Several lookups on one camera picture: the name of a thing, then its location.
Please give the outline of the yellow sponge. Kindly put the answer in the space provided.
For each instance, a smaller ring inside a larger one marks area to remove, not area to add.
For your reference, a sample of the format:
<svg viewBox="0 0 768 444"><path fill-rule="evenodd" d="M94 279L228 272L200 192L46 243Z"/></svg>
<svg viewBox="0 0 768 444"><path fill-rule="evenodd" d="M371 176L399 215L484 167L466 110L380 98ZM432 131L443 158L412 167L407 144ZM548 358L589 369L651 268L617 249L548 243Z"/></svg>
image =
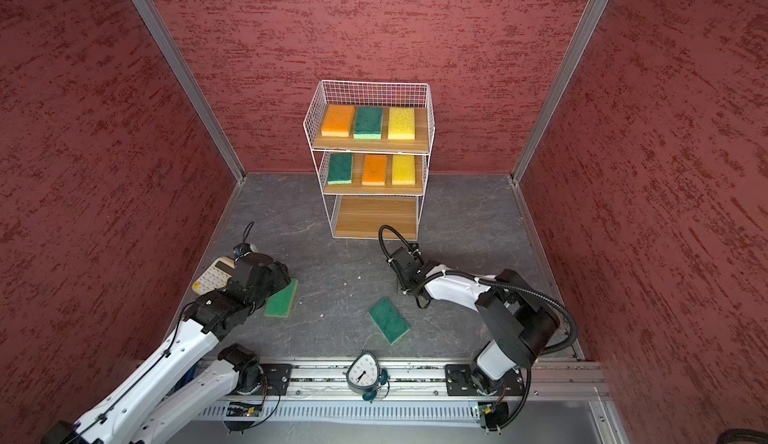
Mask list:
<svg viewBox="0 0 768 444"><path fill-rule="evenodd" d="M416 166L413 155L394 155L392 158L393 186L414 186L416 184Z"/></svg>
<svg viewBox="0 0 768 444"><path fill-rule="evenodd" d="M415 139L415 110L412 108L390 108L387 138L391 141L413 141Z"/></svg>

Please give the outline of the orange sponge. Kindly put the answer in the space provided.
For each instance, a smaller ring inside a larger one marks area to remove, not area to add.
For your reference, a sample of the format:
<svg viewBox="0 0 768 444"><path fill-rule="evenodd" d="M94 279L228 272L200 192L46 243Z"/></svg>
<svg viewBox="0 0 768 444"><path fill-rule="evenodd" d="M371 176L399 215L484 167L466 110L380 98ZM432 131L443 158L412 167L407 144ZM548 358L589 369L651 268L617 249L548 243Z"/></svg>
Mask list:
<svg viewBox="0 0 768 444"><path fill-rule="evenodd" d="M320 129L320 135L327 138L348 138L355 120L354 106L329 105Z"/></svg>
<svg viewBox="0 0 768 444"><path fill-rule="evenodd" d="M386 185L387 157L385 155L366 155L364 159L361 184L366 187L384 187Z"/></svg>

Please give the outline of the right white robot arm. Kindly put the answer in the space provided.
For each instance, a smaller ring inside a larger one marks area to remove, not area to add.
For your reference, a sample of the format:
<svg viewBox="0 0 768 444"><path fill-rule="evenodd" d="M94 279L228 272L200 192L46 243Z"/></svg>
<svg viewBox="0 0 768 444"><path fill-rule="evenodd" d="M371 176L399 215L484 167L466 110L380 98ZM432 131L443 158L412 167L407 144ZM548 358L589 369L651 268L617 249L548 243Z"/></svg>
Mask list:
<svg viewBox="0 0 768 444"><path fill-rule="evenodd" d="M386 253L400 289L429 303L446 301L478 313L491 341L469 365L473 387L489 395L513 370L530 369L553 352L550 343L561 327L560 304L532 289L511 270L478 276L424 261L416 246Z"/></svg>

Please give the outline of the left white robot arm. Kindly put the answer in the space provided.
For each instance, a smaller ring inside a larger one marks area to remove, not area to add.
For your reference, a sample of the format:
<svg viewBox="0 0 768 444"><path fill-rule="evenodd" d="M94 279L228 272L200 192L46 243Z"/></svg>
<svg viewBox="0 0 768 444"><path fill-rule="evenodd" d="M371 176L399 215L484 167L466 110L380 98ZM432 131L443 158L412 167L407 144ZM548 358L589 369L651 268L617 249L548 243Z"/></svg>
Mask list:
<svg viewBox="0 0 768 444"><path fill-rule="evenodd" d="M237 258L227 284L187 304L165 341L115 390L75 422L58 421L44 443L161 443L200 411L230 394L265 396L258 356L234 344L179 391L174 386L234 328L291 282L285 264L249 252Z"/></svg>

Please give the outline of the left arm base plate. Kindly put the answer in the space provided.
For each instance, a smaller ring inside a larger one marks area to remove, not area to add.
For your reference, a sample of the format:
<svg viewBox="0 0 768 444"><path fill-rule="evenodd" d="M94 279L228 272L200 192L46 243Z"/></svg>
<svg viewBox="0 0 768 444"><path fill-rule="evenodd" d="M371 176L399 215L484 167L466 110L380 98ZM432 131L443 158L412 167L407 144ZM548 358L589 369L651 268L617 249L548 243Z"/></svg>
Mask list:
<svg viewBox="0 0 768 444"><path fill-rule="evenodd" d="M290 383L291 364L254 364L242 369L233 391L241 396L284 396Z"/></svg>

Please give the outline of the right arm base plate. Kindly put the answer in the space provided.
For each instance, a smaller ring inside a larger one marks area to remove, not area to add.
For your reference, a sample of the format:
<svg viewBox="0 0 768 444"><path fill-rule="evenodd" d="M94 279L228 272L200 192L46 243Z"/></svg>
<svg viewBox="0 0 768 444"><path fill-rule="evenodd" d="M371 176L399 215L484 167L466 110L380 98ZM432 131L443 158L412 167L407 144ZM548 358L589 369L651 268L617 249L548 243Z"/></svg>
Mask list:
<svg viewBox="0 0 768 444"><path fill-rule="evenodd" d="M487 378L478 368L468 364L447 364L444 374L449 396L517 397L523 395L525 387L516 369L509 370L499 380Z"/></svg>

